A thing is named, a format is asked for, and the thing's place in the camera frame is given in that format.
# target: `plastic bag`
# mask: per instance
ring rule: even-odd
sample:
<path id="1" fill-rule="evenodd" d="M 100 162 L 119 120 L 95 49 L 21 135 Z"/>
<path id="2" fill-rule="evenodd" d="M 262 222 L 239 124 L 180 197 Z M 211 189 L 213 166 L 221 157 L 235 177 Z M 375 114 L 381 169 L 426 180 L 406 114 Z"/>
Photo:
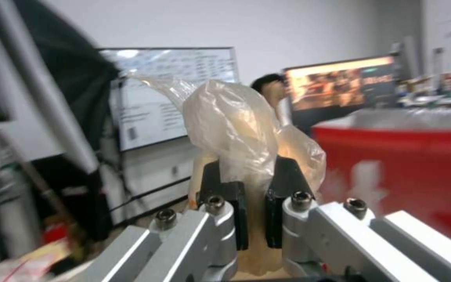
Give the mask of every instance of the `plastic bag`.
<path id="1" fill-rule="evenodd" d="M 293 157 L 316 190 L 324 178 L 325 155 L 295 127 L 279 127 L 267 101 L 247 86 L 210 80 L 199 88 L 178 79 L 138 77 L 182 110 L 191 142 L 201 148 L 195 159 L 189 203 L 195 205 L 203 167 L 217 159 L 222 182 L 245 184 L 249 248 L 238 254 L 240 271 L 263 275 L 281 267 L 281 251 L 265 242 L 264 196 L 274 175 L 278 142 L 281 155 Z"/>
<path id="2" fill-rule="evenodd" d="M 406 130 L 451 130 L 451 108 L 442 109 L 362 109 L 354 112 L 348 117 L 349 124 L 344 128 L 397 128 Z M 330 120 L 321 125 L 331 125 L 339 120 Z"/>
<path id="3" fill-rule="evenodd" d="M 293 125 L 286 125 L 278 131 L 278 154 L 297 161 L 314 195 L 325 178 L 326 154 L 316 141 Z"/>

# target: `person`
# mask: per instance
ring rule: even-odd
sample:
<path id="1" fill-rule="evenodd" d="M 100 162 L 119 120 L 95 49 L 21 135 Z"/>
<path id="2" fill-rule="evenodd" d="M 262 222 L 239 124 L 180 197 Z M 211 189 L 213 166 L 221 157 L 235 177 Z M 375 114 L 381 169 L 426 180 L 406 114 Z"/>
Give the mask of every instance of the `person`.
<path id="1" fill-rule="evenodd" d="M 278 104 L 281 100 L 288 97 L 288 93 L 285 91 L 285 86 L 283 85 L 283 77 L 276 73 L 264 75 L 256 79 L 250 87 L 265 98 L 268 104 L 274 109 L 276 117 L 280 119 Z"/>

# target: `red object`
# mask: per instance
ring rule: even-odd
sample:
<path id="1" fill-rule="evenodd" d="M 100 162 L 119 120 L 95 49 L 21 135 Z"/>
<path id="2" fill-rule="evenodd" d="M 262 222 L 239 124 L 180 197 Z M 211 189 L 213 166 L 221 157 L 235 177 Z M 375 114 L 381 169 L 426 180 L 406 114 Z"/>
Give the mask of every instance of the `red object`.
<path id="1" fill-rule="evenodd" d="M 67 237 L 67 227 L 63 223 L 59 223 L 48 227 L 43 234 L 45 244 L 58 241 Z"/>
<path id="2" fill-rule="evenodd" d="M 413 132 L 313 127 L 327 154 L 326 202 L 343 201 L 352 188 L 351 169 L 381 161 L 379 202 L 383 214 L 405 210 L 451 238 L 451 132 Z M 335 187 L 341 187 L 340 193 Z"/>

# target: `cable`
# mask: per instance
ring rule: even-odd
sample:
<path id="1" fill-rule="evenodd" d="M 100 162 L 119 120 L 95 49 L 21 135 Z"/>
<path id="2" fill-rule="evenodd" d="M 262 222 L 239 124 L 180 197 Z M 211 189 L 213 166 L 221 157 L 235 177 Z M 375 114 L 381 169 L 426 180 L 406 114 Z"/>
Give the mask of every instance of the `cable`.
<path id="1" fill-rule="evenodd" d="M 135 200 L 141 199 L 141 198 L 143 198 L 143 197 L 145 197 L 145 196 L 147 196 L 147 195 L 151 195 L 151 194 L 153 194 L 153 193 L 159 192 L 159 191 L 164 190 L 164 189 L 166 189 L 166 188 L 169 188 L 169 187 L 171 187 L 171 186 L 175 186 L 175 185 L 177 185 L 177 184 L 179 184 L 179 183 L 188 181 L 188 180 L 190 180 L 190 179 L 191 179 L 191 177 L 188 176 L 188 177 L 179 179 L 179 180 L 177 180 L 177 181 L 174 181 L 174 182 L 165 184 L 165 185 L 163 185 L 163 186 L 161 186 L 161 187 L 158 187 L 158 188 L 156 188 L 156 189 L 152 189 L 151 191 L 147 191 L 147 192 L 144 192 L 144 193 L 141 193 L 141 194 L 132 196 L 129 200 L 127 200 L 126 202 L 122 203 L 121 205 L 118 205 L 117 207 L 114 207 L 114 208 L 110 209 L 109 212 L 113 212 L 113 211 L 115 211 L 115 210 L 117 210 L 117 209 L 120 209 L 120 208 L 124 207 L 125 205 L 128 205 L 129 203 L 131 203 L 131 202 L 133 202 L 133 201 L 135 201 Z"/>

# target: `black cloth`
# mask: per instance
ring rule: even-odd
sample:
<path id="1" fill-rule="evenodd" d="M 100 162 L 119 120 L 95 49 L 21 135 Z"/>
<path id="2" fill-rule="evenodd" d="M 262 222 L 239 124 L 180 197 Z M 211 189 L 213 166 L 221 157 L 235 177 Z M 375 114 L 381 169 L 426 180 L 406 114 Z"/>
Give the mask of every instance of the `black cloth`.
<path id="1" fill-rule="evenodd" d="M 118 70 L 77 30 L 37 0 L 14 0 L 48 70 L 96 152 Z"/>
<path id="2" fill-rule="evenodd" d="M 13 1 L 16 5 L 88 143 L 98 152 L 109 111 L 110 84 L 118 76 L 118 70 L 78 31 L 40 1 L 5 1 Z M 0 120 L 7 118 L 0 106 Z M 87 175 L 62 155 L 33 163 L 88 235 L 97 240 L 105 239 L 112 222 L 98 170 Z M 64 191 L 71 191 L 68 187 L 84 187 L 86 193 L 65 196 Z M 55 213 L 43 199 L 38 198 L 37 205 L 42 218 L 50 212 Z"/>

